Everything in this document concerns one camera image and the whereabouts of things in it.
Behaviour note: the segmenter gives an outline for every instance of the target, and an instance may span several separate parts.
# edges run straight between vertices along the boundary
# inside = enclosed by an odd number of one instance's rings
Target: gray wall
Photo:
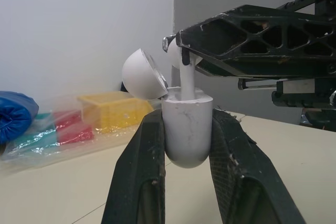
[[[291,0],[174,0],[174,31],[244,4],[278,7]],[[178,71],[172,70],[178,84]],[[271,90],[239,91],[237,79],[206,77],[196,73],[196,86],[214,98],[222,109],[276,121],[298,123],[301,109],[273,105]]]

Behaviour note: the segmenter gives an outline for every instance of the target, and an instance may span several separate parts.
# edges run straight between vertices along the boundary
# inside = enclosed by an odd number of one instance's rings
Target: white hemispherical cap
[[[125,61],[122,81],[131,95],[143,100],[154,100],[168,93],[166,81],[153,58],[142,49]]]
[[[168,46],[167,54],[170,60],[170,63],[180,69],[180,60],[182,58],[182,48],[176,44],[176,38]],[[195,57],[196,65],[202,60],[201,57],[191,53],[191,57]]]

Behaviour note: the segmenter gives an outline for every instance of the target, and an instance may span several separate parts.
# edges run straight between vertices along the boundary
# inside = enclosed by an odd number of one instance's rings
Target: red packaging
[[[89,124],[79,122],[65,128],[56,128],[57,142],[59,144],[71,144],[91,140],[94,138],[92,127]]]
[[[54,112],[53,116],[56,129],[66,128],[70,125],[82,122],[80,110]]]

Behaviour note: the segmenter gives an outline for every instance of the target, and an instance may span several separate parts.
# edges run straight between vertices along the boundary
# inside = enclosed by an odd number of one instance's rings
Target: white plastic rod
[[[195,58],[190,56],[190,64],[184,65],[180,58],[181,100],[195,100]]]

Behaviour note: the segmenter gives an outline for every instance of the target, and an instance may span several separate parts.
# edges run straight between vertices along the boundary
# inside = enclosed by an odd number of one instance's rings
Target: white wall
[[[37,101],[116,90],[142,47],[170,80],[173,0],[0,0],[0,90]]]
[[[240,5],[278,7],[292,0],[174,0],[175,32]],[[173,82],[178,73],[173,73]],[[196,74],[196,85],[214,98],[215,105],[229,111],[288,123],[298,123],[301,109],[276,107],[271,90],[240,91],[236,78]]]

